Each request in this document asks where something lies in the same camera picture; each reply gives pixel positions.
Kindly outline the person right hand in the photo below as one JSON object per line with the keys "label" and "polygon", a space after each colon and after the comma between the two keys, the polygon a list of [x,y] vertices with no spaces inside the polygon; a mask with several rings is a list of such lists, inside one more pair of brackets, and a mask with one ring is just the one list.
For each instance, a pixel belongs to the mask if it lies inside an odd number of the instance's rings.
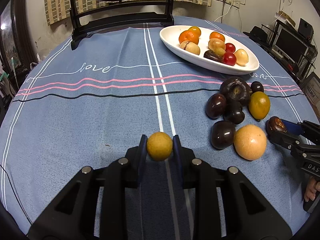
{"label": "person right hand", "polygon": [[314,201],[318,191],[320,191],[319,181],[317,181],[315,177],[310,177],[304,193],[304,200],[306,202],[309,200]]}

